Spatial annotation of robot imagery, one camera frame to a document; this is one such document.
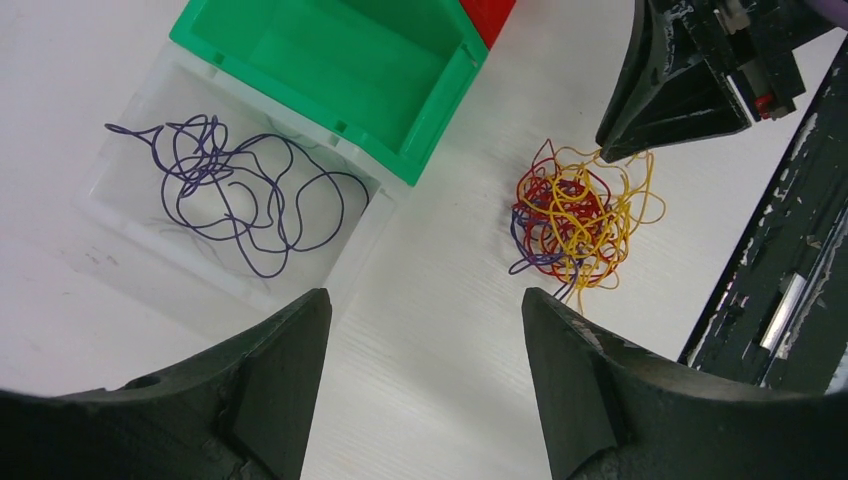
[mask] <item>white bin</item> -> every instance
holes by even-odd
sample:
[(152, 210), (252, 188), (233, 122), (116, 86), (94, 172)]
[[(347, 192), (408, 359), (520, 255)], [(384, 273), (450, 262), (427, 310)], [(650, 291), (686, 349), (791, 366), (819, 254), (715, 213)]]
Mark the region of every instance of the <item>white bin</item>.
[[(366, 197), (362, 187), (349, 178), (335, 177), (345, 199), (338, 235), (315, 251), (292, 253), (285, 270), (269, 279), (254, 273), (234, 240), (209, 241), (171, 221), (161, 193), (165, 174), (153, 162), (150, 147), (137, 138), (110, 134), (76, 199), (77, 206), (98, 223), (142, 247), (140, 252), (158, 254), (257, 310), (273, 313), (309, 289), (324, 286), (329, 289), (338, 314), (409, 187), (355, 145), (174, 44), (163, 49), (148, 79), (121, 118), (113, 123), (140, 131), (166, 122), (185, 122), (198, 114), (216, 115), (227, 124), (228, 148), (257, 134), (283, 134), (326, 170), (356, 175), (368, 189), (370, 204), (363, 213)], [(169, 130), (166, 128), (157, 142), (164, 163), (173, 161), (173, 132)], [(291, 155), (283, 147), (282, 142), (268, 141), (251, 150), (263, 169), (274, 176), (272, 172), (279, 172), (290, 161)], [(293, 208), (295, 194), (319, 172), (296, 149), (295, 154), (291, 171), (279, 184), (288, 202), (283, 224), (288, 232), (294, 232), (292, 235), (297, 235), (299, 229)], [(165, 203), (169, 205), (173, 205), (175, 184), (169, 180), (164, 187)], [(261, 189), (262, 185), (253, 187)], [(250, 215), (255, 208), (249, 194), (238, 186), (228, 187), (227, 198), (233, 210), (241, 210), (242, 215)], [(183, 214), (199, 223), (220, 219), (226, 210), (220, 195), (208, 188), (198, 190), (183, 205)], [(304, 223), (302, 245), (326, 238), (338, 225), (340, 203), (330, 182), (316, 181), (304, 190), (300, 207)], [(217, 235), (220, 229), (232, 230), (233, 226), (225, 222), (214, 228), (219, 229)], [(260, 238), (257, 243), (270, 246), (273, 242)], [(274, 272), (281, 265), (280, 254), (251, 253), (263, 274)]]

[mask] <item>tabletop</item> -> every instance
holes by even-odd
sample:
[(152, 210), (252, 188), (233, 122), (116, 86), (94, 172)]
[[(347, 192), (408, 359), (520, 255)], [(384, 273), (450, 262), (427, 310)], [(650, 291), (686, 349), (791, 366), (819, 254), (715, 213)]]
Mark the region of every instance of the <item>tabletop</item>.
[[(262, 320), (70, 205), (183, 6), (0, 0), (3, 388), (115, 388)], [(303, 478), (550, 478), (520, 303), (556, 285), (508, 275), (509, 208), (546, 139), (594, 148), (631, 22), (632, 2), (519, 0), (334, 319)], [(796, 52), (808, 90), (843, 38)], [(656, 150), (668, 215), (587, 318), (676, 358), (800, 120)]]

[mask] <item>red plastic box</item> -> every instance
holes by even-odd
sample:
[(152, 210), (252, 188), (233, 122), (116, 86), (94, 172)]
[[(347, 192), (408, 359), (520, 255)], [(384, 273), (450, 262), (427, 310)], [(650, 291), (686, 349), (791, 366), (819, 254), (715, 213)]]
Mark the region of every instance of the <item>red plastic box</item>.
[(501, 34), (515, 0), (459, 0), (489, 49)]

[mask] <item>string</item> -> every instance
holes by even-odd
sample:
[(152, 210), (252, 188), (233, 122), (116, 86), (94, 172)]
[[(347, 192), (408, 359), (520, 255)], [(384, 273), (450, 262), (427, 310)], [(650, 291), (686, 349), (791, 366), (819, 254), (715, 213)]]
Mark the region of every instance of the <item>string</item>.
[[(565, 163), (563, 152), (582, 160)], [(634, 186), (629, 169), (637, 162), (644, 163), (645, 179)], [(509, 273), (532, 267), (554, 277), (562, 283), (554, 296), (568, 302), (576, 295), (581, 313), (586, 289), (618, 288), (618, 269), (630, 254), (631, 237), (641, 226), (661, 221), (668, 209), (651, 191), (654, 162), (648, 151), (633, 156), (625, 167), (607, 165), (600, 150), (554, 149), (546, 141), (515, 189), (510, 234), (522, 258)], [(620, 188), (604, 180), (605, 172), (617, 177)], [(662, 211), (648, 219), (652, 200)]]
[[(259, 278), (271, 279), (281, 275), (289, 264), (290, 256), (295, 253), (308, 253), (330, 244), (338, 236), (346, 218), (345, 198), (339, 180), (350, 179), (361, 189), (365, 198), (365, 208), (370, 203), (370, 195), (365, 184), (355, 175), (346, 172), (328, 171), (315, 162), (306, 150), (292, 140), (276, 134), (263, 133), (248, 138), (235, 148), (227, 149), (230, 140), (229, 127), (216, 115), (195, 115), (184, 123), (165, 123), (156, 127), (132, 131), (114, 124), (106, 124), (112, 133), (127, 135), (141, 140), (150, 148), (153, 163), (164, 174), (160, 184), (162, 208), (168, 218), (176, 225), (190, 230), (198, 237), (214, 242), (234, 242), (248, 268)], [(163, 132), (172, 133), (172, 159), (165, 161), (160, 155), (159, 139)], [(282, 147), (284, 157), (280, 173), (270, 175), (271, 162), (260, 161), (251, 150), (261, 143), (277, 143)], [(280, 183), (294, 170), (296, 157), (306, 159), (304, 168), (312, 168), (316, 173), (293, 192), (285, 192)], [(280, 162), (275, 159), (275, 166)], [(320, 183), (329, 184), (335, 195), (322, 199), (323, 202), (338, 202), (338, 221), (329, 235), (306, 244), (307, 225), (304, 221), (303, 195), (311, 186)], [(175, 198), (174, 186), (178, 193)], [(202, 207), (201, 200), (208, 203), (208, 197), (201, 198), (200, 192), (213, 192), (221, 204), (223, 212), (216, 220), (197, 222), (190, 218), (186, 210), (192, 202)], [(229, 198), (241, 191), (250, 198), (253, 207), (247, 215), (238, 215)], [(322, 217), (326, 217), (332, 204), (321, 205)], [(288, 212), (294, 213), (297, 228), (286, 226), (284, 218)], [(268, 256), (263, 256), (263, 265), (254, 259), (256, 252), (271, 254), (275, 262), (267, 265)]]

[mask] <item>green plastic box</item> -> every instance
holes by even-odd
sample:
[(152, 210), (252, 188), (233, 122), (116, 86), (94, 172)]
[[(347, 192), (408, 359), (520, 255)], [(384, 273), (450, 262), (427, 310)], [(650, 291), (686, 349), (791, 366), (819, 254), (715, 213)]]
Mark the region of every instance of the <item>green plastic box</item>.
[(410, 185), (488, 55), (457, 0), (191, 0), (171, 39)]

